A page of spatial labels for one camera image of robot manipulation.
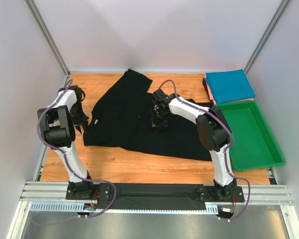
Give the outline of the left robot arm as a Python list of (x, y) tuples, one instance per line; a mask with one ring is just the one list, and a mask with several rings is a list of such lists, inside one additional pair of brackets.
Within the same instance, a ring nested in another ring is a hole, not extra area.
[(37, 111), (39, 139), (61, 158), (69, 175), (66, 199), (89, 200), (94, 196), (92, 178), (75, 147), (75, 131), (86, 130), (89, 117), (83, 112), (84, 91), (75, 86), (59, 89), (55, 101)]

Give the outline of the black t-shirt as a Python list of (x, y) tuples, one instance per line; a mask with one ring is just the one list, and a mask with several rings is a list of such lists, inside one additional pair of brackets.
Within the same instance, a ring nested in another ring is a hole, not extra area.
[(167, 128), (152, 127), (151, 84), (145, 75), (127, 70), (94, 105), (91, 123), (83, 134), (84, 145), (211, 161), (194, 123), (168, 115)]

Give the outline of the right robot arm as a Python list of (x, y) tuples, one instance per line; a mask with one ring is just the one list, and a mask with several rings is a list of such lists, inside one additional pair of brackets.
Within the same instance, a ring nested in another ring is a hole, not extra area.
[(219, 200), (233, 193), (237, 181), (231, 169), (229, 147), (232, 136), (230, 127), (218, 107), (201, 107), (178, 96), (165, 94), (156, 90), (151, 99), (154, 108), (151, 110), (151, 123), (154, 132), (168, 127), (167, 116), (181, 116), (197, 126), (201, 144), (210, 152), (214, 165), (214, 185), (207, 190)]

